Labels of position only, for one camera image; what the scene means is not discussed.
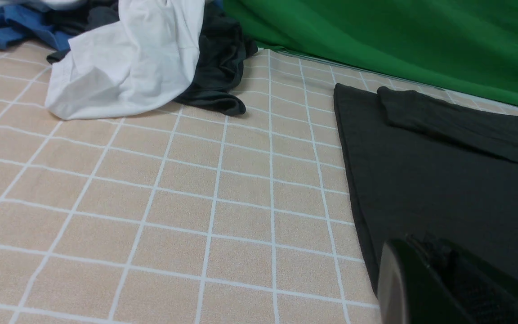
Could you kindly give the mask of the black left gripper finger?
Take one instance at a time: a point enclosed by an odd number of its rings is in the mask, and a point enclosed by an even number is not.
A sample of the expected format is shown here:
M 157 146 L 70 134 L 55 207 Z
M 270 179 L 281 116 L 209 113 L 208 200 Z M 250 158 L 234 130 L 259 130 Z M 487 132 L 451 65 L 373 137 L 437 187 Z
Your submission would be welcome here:
M 383 324 L 518 324 L 518 280 L 429 234 L 383 244 L 377 298 Z

